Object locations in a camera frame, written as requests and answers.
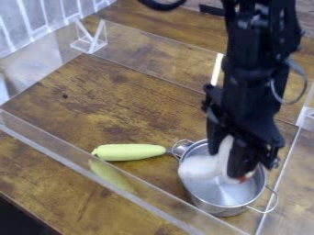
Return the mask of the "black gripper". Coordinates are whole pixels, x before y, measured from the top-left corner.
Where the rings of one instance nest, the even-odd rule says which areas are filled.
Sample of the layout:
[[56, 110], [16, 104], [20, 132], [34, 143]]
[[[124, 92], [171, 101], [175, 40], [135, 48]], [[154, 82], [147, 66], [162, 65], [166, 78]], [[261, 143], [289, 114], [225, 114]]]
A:
[[207, 114], [207, 147], [217, 155], [222, 141], [231, 140], [227, 176], [247, 180], [258, 165], [267, 169], [278, 165], [278, 151], [286, 141], [275, 124], [290, 69], [279, 64], [273, 68], [246, 70], [225, 59], [223, 85], [206, 84], [202, 110]]

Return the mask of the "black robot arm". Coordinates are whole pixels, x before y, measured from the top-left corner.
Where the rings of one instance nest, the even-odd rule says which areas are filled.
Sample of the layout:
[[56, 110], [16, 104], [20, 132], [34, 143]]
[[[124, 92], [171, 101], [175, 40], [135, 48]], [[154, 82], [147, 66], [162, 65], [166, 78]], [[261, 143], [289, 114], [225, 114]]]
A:
[[223, 85], [206, 84], [207, 148], [225, 152], [226, 175], [243, 182], [259, 165], [278, 166], [285, 139], [275, 124], [283, 105], [291, 54], [302, 38], [296, 0], [221, 0], [229, 35]]

